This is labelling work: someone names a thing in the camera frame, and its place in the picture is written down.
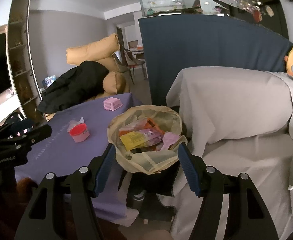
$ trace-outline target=dark blue fabric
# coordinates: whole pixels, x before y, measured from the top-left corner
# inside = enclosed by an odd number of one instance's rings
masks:
[[[166,105],[180,70],[227,66],[285,71],[284,56],[293,47],[264,27],[213,15],[166,15],[140,19],[152,104]]]

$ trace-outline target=doorway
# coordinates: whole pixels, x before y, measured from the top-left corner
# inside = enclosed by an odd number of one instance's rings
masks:
[[[120,44],[120,54],[121,54],[121,61],[124,65],[128,65],[126,59],[125,59],[125,54],[124,54],[124,39],[123,39],[123,32],[122,29],[116,28],[118,38],[119,38],[119,44]]]

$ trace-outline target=metal bolt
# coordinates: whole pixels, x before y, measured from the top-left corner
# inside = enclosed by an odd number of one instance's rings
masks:
[[[53,179],[54,178],[54,174],[53,173],[48,173],[45,177],[47,179]]]
[[[81,167],[81,168],[80,168],[80,172],[81,172],[81,173],[86,173],[86,172],[88,172],[88,167]]]
[[[248,174],[246,174],[246,173],[241,173],[240,177],[242,179],[248,179],[249,178]]]
[[[215,172],[215,168],[211,167],[211,166],[208,166],[206,169],[205,169],[208,173],[214,173]]]

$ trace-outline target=yellow plastic bag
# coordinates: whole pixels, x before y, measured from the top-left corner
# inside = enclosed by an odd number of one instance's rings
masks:
[[[176,163],[178,146],[187,139],[184,135],[171,147],[171,150],[142,152],[133,154],[127,151],[119,137],[119,129],[134,121],[152,118],[159,128],[175,134],[181,134],[182,121],[178,113],[166,106],[136,106],[115,117],[109,124],[107,135],[110,143],[115,145],[116,160],[128,172],[145,174],[159,173]]]

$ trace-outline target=red plastic container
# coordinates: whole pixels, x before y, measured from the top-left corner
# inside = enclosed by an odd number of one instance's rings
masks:
[[[69,132],[75,142],[83,142],[89,137],[88,127],[85,123],[76,125]]]

